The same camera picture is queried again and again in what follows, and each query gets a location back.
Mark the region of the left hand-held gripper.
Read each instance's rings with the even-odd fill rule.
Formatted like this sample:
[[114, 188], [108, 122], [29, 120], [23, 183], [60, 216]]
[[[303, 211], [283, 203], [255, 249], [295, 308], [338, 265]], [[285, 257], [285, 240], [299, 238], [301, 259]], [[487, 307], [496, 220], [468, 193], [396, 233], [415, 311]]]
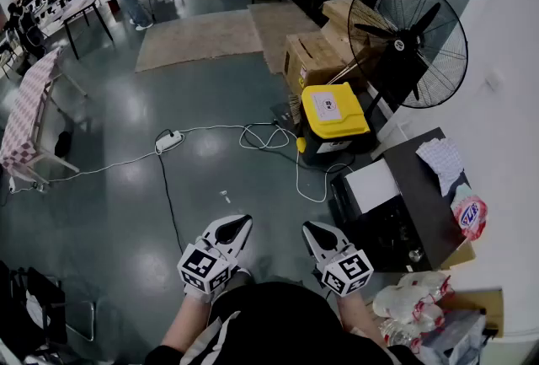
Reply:
[[187, 296], [210, 303], [224, 290], [237, 271], [237, 256], [252, 227], [250, 215], [222, 217], [208, 225], [204, 239], [187, 245], [177, 265]]

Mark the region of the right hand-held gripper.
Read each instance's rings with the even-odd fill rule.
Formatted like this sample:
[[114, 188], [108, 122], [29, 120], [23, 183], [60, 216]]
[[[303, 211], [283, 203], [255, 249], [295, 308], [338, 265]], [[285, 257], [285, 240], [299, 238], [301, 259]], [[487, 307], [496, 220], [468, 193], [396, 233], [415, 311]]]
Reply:
[[[374, 273], [372, 264], [364, 250], [347, 246], [349, 240], [339, 228], [326, 223], [305, 222], [302, 235], [309, 254], [320, 262], [317, 269], [321, 272], [323, 287], [344, 298], [368, 283]], [[331, 252], [338, 254], [327, 259]]]

